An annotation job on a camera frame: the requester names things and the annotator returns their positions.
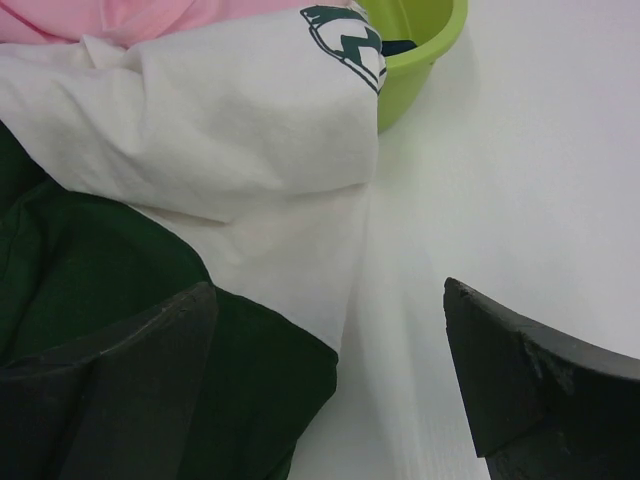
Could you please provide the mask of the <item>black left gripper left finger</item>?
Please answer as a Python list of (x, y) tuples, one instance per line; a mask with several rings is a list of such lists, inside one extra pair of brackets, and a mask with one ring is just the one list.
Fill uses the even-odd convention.
[(2, 478), (176, 478), (217, 312), (200, 283), (3, 365)]

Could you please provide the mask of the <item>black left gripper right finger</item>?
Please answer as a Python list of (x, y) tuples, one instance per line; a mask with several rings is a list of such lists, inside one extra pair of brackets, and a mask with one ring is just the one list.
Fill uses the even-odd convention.
[(493, 479), (639, 476), (639, 362), (445, 282), (446, 333)]

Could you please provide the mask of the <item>white and green t-shirt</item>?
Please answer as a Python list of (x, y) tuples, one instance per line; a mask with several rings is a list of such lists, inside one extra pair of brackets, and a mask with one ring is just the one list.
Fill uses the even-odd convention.
[(336, 390), (378, 156), (357, 5), (1, 51), (1, 368), (206, 283), (174, 479), (288, 477)]

